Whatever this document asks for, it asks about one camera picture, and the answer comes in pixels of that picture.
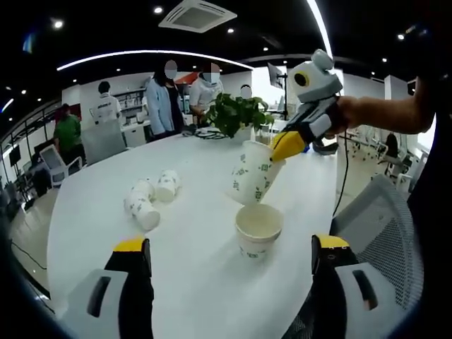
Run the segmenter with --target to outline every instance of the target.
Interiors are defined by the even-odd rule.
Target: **green leaves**
[[[271,124],[274,119],[271,115],[265,115],[263,111],[268,105],[259,97],[244,99],[243,97],[232,98],[230,94],[220,93],[204,116],[204,121],[214,123],[223,134],[233,138],[240,129],[241,123],[245,126],[253,125],[256,130],[261,129],[263,124]]]

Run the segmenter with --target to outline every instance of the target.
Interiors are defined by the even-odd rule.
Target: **black ceiling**
[[[204,34],[158,28],[165,14],[153,14],[154,6],[165,13],[181,0],[128,1],[10,1],[3,5],[0,23],[2,60],[0,64],[0,109],[15,101],[0,114],[0,135],[14,120],[31,112],[42,102],[55,98],[62,88],[87,83],[121,73],[152,71],[160,62],[172,58],[180,71],[190,71],[202,61],[194,57],[143,54],[114,56],[90,61],[57,72],[63,64],[96,54],[135,49],[173,49],[214,55],[231,60],[273,54],[311,54],[323,48],[321,34],[306,0],[209,0],[238,16]],[[400,56],[397,34],[417,18],[412,1],[390,0],[316,0],[326,24],[337,63],[348,73],[384,78],[388,73],[410,80]],[[52,29],[52,18],[64,21],[60,30]],[[234,28],[233,34],[227,34]],[[22,52],[24,39],[33,34],[31,53]],[[389,62],[383,64],[382,57]],[[288,59],[288,66],[302,60]],[[239,71],[221,64],[225,73]]]

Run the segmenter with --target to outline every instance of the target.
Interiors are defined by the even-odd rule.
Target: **curved led light strip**
[[[11,105],[13,103],[14,99],[10,99],[1,109],[1,113],[5,112],[5,109],[8,108],[9,105]]]
[[[118,56],[118,55],[146,54],[146,53],[148,53],[148,54],[179,54],[179,55],[188,55],[190,57],[200,57],[200,58],[206,58],[206,59],[211,59],[211,60],[216,60],[216,61],[222,61],[222,62],[226,62],[228,64],[244,67],[246,69],[251,69],[251,70],[254,69],[254,67],[251,67],[251,66],[248,66],[248,65],[245,65],[245,64],[241,64],[239,62],[235,62],[235,61],[232,61],[232,60],[218,58],[217,56],[198,54],[198,53],[191,53],[191,52],[181,52],[181,51],[165,51],[165,50],[160,50],[160,49],[142,49],[142,50],[138,50],[138,51],[114,52],[114,53],[107,53],[107,54],[90,56],[89,58],[80,59],[80,60],[71,62],[69,64],[60,66],[56,70],[57,71],[62,71],[62,70],[67,69],[69,67],[72,67],[72,66],[75,66],[75,65],[78,65],[78,64],[82,64],[83,62],[96,60],[96,59],[102,59],[102,58],[107,58],[107,57],[115,57],[115,56]]]
[[[319,7],[317,6],[316,0],[306,0],[309,7],[311,8],[312,13],[316,19],[317,25],[320,30],[320,34],[322,34],[323,44],[325,45],[326,53],[333,58],[333,53],[331,51],[330,40],[328,39],[328,34],[326,32],[325,23],[323,22],[322,15],[320,14]]]

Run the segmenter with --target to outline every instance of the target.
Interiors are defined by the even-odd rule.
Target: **gray chair backrest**
[[[396,187],[382,174],[333,220],[331,235],[345,239],[359,262],[368,262],[395,286],[404,310],[419,301],[424,282],[410,209]]]
[[[82,131],[82,142],[88,165],[126,150],[126,143],[117,120],[106,121]]]

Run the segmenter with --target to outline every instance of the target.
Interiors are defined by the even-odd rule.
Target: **white hoodie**
[[[213,105],[212,100],[216,99],[218,94],[223,93],[223,84],[221,80],[216,83],[209,83],[200,76],[191,84],[190,105],[197,106],[207,113],[208,108]]]

